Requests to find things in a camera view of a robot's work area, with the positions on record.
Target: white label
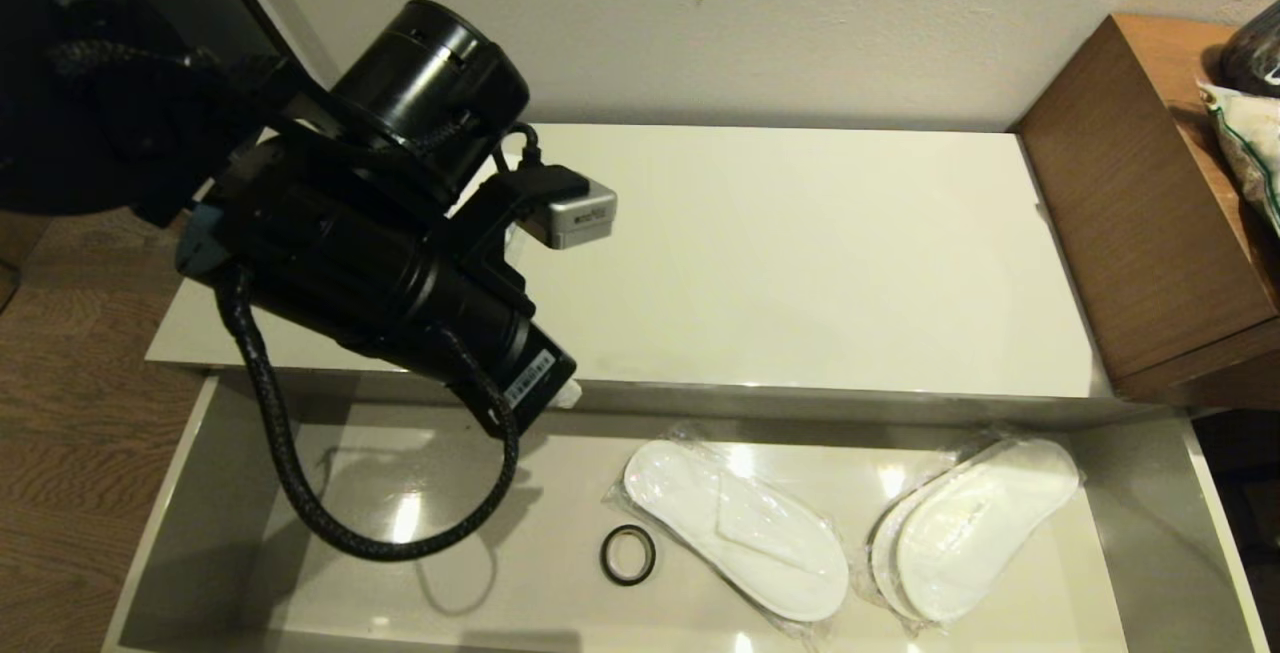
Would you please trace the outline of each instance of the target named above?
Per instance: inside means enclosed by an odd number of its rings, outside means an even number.
[[[543,374],[550,370],[554,364],[556,356],[552,356],[550,351],[536,353],[534,360],[530,361],[529,367],[525,369],[525,373],[517,375],[516,380],[512,380],[511,385],[507,387],[507,392],[503,393],[503,397],[507,398],[507,403],[511,407],[520,405],[529,391],[532,389],[534,384],[541,380]]]

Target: robotic arm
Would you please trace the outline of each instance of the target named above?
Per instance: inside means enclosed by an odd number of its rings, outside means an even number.
[[[563,248],[608,236],[617,207],[603,184],[543,164],[536,133],[517,123],[529,88],[497,44],[438,3],[410,1],[325,91],[292,60],[223,68],[142,0],[5,0],[0,15],[19,42],[0,60],[0,207],[129,205],[161,227],[188,207],[178,270],[218,294],[301,519],[379,561],[479,528],[511,484],[520,434],[576,367],[532,321],[525,279],[503,260],[508,227]],[[264,127],[276,137],[253,143]],[[500,152],[508,133],[526,137],[515,170]],[[499,173],[449,216],[489,157]],[[443,380],[504,442],[480,507],[403,544],[329,516],[298,464],[250,303]]]

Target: plastic packaging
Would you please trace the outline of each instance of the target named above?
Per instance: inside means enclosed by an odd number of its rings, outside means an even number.
[[[975,608],[1030,534],[1079,490],[1071,456],[1042,438],[991,431],[945,457],[883,512],[855,565],[855,590],[908,631]]]
[[[604,502],[676,539],[810,649],[829,634],[850,588],[831,521],[759,478],[736,475],[695,430],[641,446]]]
[[[1201,97],[1244,198],[1280,236],[1280,100],[1207,83]]]

